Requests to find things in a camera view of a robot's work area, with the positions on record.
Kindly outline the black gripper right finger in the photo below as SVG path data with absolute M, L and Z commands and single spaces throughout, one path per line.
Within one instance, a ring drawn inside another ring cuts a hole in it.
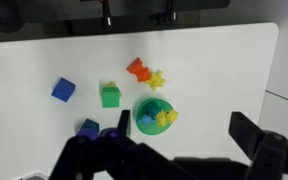
M 262 130 L 241 112 L 232 112 L 229 135 L 251 161 L 244 180 L 282 180 L 288 175 L 288 139 Z

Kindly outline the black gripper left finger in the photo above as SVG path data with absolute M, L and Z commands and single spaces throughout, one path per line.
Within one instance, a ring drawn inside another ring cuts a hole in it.
M 50 180 L 94 180 L 106 172 L 113 180 L 168 180 L 171 162 L 149 146 L 127 136 L 130 111 L 121 112 L 116 128 L 96 138 L 75 135 L 66 144 Z

